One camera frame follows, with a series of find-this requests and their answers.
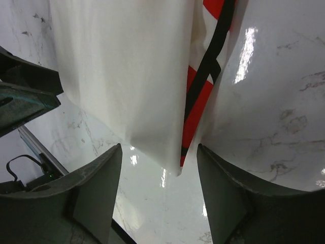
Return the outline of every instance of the red and black striped fabric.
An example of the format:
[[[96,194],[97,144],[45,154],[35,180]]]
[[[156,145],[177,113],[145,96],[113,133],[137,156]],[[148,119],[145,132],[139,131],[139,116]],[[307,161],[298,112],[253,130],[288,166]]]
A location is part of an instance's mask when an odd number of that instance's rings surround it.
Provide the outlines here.
[[[182,137],[181,161],[183,167],[188,148],[192,142],[200,118],[212,92],[221,67],[217,61],[227,34],[229,32],[236,0],[204,0],[204,8],[217,21],[216,27],[207,51],[203,55],[199,67],[188,67],[186,104]]]

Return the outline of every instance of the white fabric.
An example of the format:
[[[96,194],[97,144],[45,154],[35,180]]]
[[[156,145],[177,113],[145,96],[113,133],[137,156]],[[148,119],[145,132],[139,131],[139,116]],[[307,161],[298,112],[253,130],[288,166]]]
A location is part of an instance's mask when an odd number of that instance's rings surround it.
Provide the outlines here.
[[[70,100],[180,172],[194,0],[51,0]]]

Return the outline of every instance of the white wall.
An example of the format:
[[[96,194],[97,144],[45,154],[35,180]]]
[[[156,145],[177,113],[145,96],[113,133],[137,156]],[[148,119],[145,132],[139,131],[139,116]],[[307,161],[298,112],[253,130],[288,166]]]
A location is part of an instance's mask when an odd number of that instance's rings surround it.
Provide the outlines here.
[[[14,179],[14,177],[7,172],[6,164],[14,157],[22,154],[27,154],[36,158],[33,152],[20,138],[18,130],[14,130],[0,138],[0,182]],[[21,180],[24,184],[43,175],[40,167],[25,157],[12,161],[10,163],[10,168],[18,176],[18,180]]]

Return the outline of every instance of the glossy white surface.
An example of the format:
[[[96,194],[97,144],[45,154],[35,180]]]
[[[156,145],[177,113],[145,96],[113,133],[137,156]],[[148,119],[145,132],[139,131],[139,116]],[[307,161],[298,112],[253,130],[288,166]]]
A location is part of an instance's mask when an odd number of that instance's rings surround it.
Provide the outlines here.
[[[48,14],[46,1],[8,0],[0,7],[0,45],[55,69],[50,28],[43,36],[45,23],[33,17]],[[250,0],[241,25],[234,23],[240,35],[205,113],[206,145],[257,176],[302,190],[325,187],[324,8],[323,0]],[[59,99],[59,108],[27,127],[74,170],[118,138],[64,94]],[[137,243],[212,243],[194,153],[173,177],[122,147],[114,219]]]
[[[203,139],[240,168],[307,191],[325,180],[324,9],[318,0],[248,1]]]

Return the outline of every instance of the white marble floor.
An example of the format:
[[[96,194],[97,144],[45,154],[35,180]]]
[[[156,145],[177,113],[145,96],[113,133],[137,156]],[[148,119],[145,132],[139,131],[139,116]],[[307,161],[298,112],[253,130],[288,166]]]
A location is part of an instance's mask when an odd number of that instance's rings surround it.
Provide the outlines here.
[[[311,191],[325,187],[325,6],[322,0],[298,2],[251,0],[240,25],[235,17],[238,42],[218,97],[210,100],[213,121],[204,141],[261,178]],[[0,9],[0,45],[56,70],[48,2],[2,0]],[[238,72],[239,65],[246,69]],[[121,142],[64,94],[59,99],[59,108],[26,126],[68,170]],[[121,144],[113,218],[139,244],[212,243],[195,157],[174,177],[136,148]]]

